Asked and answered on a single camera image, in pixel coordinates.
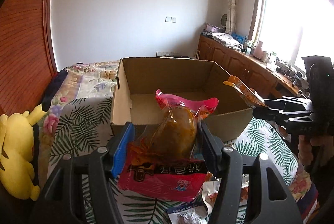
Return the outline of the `person right hand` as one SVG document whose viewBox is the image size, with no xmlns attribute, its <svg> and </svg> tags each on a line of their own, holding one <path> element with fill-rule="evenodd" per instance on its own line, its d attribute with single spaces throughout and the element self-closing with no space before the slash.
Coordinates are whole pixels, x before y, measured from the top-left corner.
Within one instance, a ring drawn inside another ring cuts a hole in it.
<svg viewBox="0 0 334 224">
<path fill-rule="evenodd" d="M 320 165 L 324 166 L 333 157 L 333 136 L 322 135 L 313 138 L 305 135 L 298 136 L 298 159 L 303 165 L 310 165 L 314 160 L 313 147 L 322 147 L 323 154 L 320 157 Z"/>
</svg>

